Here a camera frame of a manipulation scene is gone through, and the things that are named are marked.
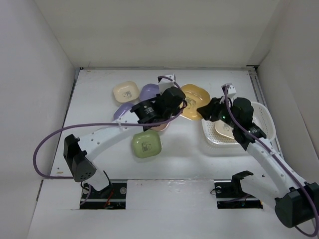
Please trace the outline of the beige panda plate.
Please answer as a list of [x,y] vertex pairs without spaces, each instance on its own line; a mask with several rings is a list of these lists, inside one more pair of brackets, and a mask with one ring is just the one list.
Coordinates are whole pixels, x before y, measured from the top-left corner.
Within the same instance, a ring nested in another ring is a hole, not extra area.
[[215,123],[215,130],[217,133],[219,133],[220,135],[222,135],[224,137],[234,139],[233,128],[221,120],[218,120]]

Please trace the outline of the small purple panda plate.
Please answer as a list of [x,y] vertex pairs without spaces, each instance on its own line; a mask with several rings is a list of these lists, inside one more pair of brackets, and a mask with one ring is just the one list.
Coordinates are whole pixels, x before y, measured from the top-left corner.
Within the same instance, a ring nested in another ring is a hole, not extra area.
[[156,84],[146,84],[141,89],[139,99],[141,101],[149,100],[157,96],[159,94],[159,86]]

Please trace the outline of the brown panda plate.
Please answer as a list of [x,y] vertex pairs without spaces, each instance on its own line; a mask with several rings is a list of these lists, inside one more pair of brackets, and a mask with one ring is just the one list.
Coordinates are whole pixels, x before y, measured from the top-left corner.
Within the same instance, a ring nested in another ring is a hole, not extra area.
[[151,130],[156,131],[156,132],[160,132],[165,130],[168,127],[169,123],[164,123],[158,126],[153,126],[151,127]]

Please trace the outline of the green panda plate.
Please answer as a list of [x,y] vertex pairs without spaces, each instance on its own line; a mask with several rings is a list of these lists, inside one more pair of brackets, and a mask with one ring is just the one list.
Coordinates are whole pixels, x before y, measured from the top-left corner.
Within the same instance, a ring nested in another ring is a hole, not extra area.
[[162,150],[160,135],[151,129],[135,134],[132,138],[132,150],[138,158],[158,155]]

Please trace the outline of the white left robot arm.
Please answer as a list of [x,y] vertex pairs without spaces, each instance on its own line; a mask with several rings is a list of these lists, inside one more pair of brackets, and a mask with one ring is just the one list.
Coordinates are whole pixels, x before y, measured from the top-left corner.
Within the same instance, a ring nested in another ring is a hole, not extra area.
[[89,184],[99,197],[111,193],[111,182],[94,160],[106,149],[118,142],[154,126],[169,122],[181,113],[186,104],[184,92],[170,87],[155,98],[142,101],[106,127],[91,134],[75,137],[69,135],[64,140],[63,157],[75,182]]

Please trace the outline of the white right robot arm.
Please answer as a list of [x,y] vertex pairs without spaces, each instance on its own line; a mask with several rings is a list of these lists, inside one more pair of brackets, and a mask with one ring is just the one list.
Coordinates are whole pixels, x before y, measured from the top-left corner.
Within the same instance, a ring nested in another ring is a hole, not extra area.
[[266,171],[270,186],[250,171],[232,176],[231,192],[252,195],[274,209],[279,221],[288,228],[314,219],[319,221],[319,185],[308,183],[276,152],[266,134],[253,121],[254,108],[246,98],[212,98],[197,109],[206,121],[222,121],[231,129],[235,141]]

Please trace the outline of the white perforated plastic bin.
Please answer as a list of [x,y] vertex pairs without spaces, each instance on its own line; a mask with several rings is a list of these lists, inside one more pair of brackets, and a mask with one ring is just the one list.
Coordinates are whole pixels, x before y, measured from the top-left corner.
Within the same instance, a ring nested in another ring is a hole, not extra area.
[[[258,102],[252,102],[253,123],[255,123],[265,134],[269,141],[275,137],[274,128],[272,126],[272,117],[268,109]],[[224,137],[216,132],[215,122],[202,120],[203,137],[200,147],[203,152],[209,156],[228,157],[246,155],[247,152],[241,147],[235,139]]]

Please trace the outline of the large purple panda plate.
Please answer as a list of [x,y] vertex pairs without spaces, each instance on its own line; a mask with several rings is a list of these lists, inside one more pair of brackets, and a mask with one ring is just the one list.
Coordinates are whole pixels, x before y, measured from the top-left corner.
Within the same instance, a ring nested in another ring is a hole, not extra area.
[[114,112],[113,119],[117,120],[120,117],[122,117],[127,111],[129,111],[132,108],[132,106],[134,106],[134,104],[131,102],[125,102],[125,103],[121,104],[117,108],[117,110]]

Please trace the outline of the cream panda plate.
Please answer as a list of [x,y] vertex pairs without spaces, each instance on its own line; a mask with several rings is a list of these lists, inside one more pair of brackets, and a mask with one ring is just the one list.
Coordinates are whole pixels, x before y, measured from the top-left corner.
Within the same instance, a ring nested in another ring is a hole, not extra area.
[[140,95],[140,90],[133,81],[126,81],[117,84],[113,88],[115,100],[119,103],[126,103],[136,100]]

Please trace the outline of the aluminium rail right side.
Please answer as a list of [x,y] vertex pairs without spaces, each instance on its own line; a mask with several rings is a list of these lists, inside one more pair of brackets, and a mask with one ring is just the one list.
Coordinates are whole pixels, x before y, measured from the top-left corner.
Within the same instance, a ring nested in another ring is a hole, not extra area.
[[[263,104],[268,109],[266,99],[265,99],[264,93],[262,91],[261,83],[260,83],[259,78],[258,78],[257,68],[253,65],[248,65],[247,70],[248,70],[248,74],[249,74],[249,77],[250,77],[251,82],[252,82],[252,86],[254,89],[254,93],[255,93],[257,102]],[[281,146],[280,146],[278,138],[277,138],[276,127],[275,127],[273,120],[271,120],[271,123],[272,123],[272,126],[274,128],[274,135],[275,135],[274,139],[272,140],[272,143],[274,144],[274,148],[276,148],[276,150],[279,152],[279,155],[283,156]]]

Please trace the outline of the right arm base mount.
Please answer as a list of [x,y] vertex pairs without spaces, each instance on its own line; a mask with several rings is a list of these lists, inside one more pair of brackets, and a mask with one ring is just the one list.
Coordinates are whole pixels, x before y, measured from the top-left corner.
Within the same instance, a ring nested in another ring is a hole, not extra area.
[[218,209],[263,209],[262,202],[245,193],[241,180],[253,176],[250,171],[234,174],[231,179],[214,180],[214,188],[210,194],[216,197]]

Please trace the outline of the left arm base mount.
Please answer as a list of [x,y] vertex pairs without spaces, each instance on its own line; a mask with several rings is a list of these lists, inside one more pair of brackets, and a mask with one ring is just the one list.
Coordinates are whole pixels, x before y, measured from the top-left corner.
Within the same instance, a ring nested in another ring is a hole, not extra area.
[[111,181],[111,188],[106,194],[96,191],[87,183],[81,183],[81,210],[124,210],[126,208],[127,180]]

